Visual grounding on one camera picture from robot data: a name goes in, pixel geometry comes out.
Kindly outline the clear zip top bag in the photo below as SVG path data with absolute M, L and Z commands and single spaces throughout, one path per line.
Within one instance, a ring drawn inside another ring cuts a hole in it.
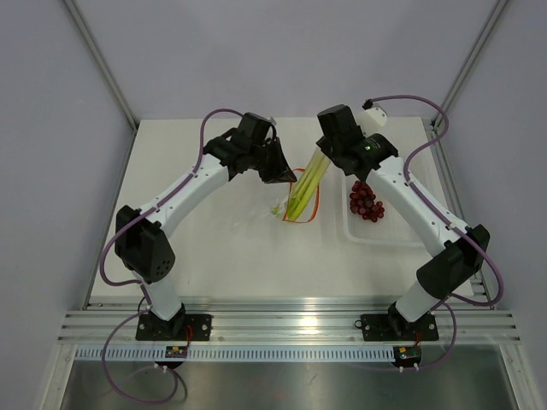
M 289 225 L 314 222 L 320 212 L 322 174 L 309 167 L 293 168 L 297 180 L 264 184 L 258 179 L 244 181 L 234 194 L 235 210 L 243 220 L 269 220 Z

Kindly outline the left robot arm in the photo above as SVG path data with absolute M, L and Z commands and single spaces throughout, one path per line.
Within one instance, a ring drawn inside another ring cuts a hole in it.
M 169 242 L 183 219 L 207 196 L 239 174 L 258 173 L 265 184 L 293 182 L 275 124 L 258 114 L 241 114 L 220 136 L 202 140 L 195 165 L 159 197 L 140 208 L 124 206 L 116 215 L 114 251 L 144 291 L 150 311 L 146 331 L 167 340 L 185 329 L 185 305 L 169 279 L 176 256 Z

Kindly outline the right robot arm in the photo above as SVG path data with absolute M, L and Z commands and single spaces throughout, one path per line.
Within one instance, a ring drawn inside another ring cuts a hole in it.
M 355 176 L 385 197 L 422 241 L 431 259 L 386 315 L 390 333 L 407 338 L 432 308 L 482 266 L 490 241 L 482 226 L 470 227 L 431 196 L 404 169 L 397 148 L 380 133 L 385 112 L 370 104 L 359 114 L 339 104 L 318 113 L 322 136 L 317 146 L 347 176 Z

